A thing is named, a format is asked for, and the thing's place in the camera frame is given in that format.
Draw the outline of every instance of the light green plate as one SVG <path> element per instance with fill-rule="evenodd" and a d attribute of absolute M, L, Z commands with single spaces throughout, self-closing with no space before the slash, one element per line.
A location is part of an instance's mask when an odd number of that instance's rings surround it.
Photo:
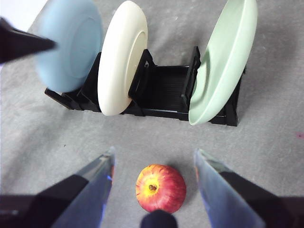
<path fill-rule="evenodd" d="M 238 84 L 257 28 L 256 0 L 228 0 L 198 69 L 190 101 L 191 125 L 211 120 Z"/>

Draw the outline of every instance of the apple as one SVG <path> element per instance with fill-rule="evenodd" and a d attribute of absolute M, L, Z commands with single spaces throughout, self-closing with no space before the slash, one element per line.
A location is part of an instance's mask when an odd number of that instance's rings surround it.
<path fill-rule="evenodd" d="M 136 197 L 148 212 L 161 209 L 174 213 L 185 200 L 186 184 L 176 169 L 152 164 L 144 168 L 137 178 Z"/>

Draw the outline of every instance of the apple stem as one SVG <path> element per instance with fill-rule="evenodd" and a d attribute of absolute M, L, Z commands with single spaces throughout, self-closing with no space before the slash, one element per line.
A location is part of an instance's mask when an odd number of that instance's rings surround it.
<path fill-rule="evenodd" d="M 149 190 L 150 191 L 152 191 L 152 190 L 155 191 L 155 190 L 157 190 L 157 187 L 155 187 L 155 186 L 153 186 L 153 185 L 150 184 L 149 185 Z"/>

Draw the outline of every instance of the gray carpet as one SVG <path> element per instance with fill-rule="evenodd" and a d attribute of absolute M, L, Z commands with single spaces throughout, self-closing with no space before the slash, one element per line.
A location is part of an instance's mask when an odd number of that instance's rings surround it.
<path fill-rule="evenodd" d="M 95 0 L 106 31 L 122 0 Z M 225 0 L 135 0 L 146 14 L 158 65 L 186 65 L 204 53 Z M 170 164 L 187 184 L 174 215 L 181 228 L 210 227 L 197 189 L 199 147 L 279 196 L 304 195 L 304 0 L 258 0 L 256 39 L 239 97 L 239 126 L 69 111 L 44 95 L 33 57 L 1 72 L 1 193 L 37 193 L 118 148 L 103 227 L 136 228 L 146 212 L 135 181 L 150 163 Z M 37 31 L 37 22 L 31 28 Z"/>

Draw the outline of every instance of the plate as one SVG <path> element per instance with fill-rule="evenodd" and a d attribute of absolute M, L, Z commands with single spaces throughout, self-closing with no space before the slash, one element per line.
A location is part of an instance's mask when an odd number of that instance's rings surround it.
<path fill-rule="evenodd" d="M 100 57 L 97 93 L 104 115 L 117 115 L 129 106 L 128 92 L 147 44 L 143 11 L 134 2 L 125 1 L 112 17 Z"/>
<path fill-rule="evenodd" d="M 50 1 L 41 18 L 39 35 L 57 43 L 57 48 L 37 55 L 42 82 L 56 92 L 80 88 L 103 41 L 96 5 L 91 0 Z"/>
<path fill-rule="evenodd" d="M 190 100 L 189 122 L 205 123 L 240 80 L 257 28 L 256 0 L 228 0 L 212 32 Z"/>

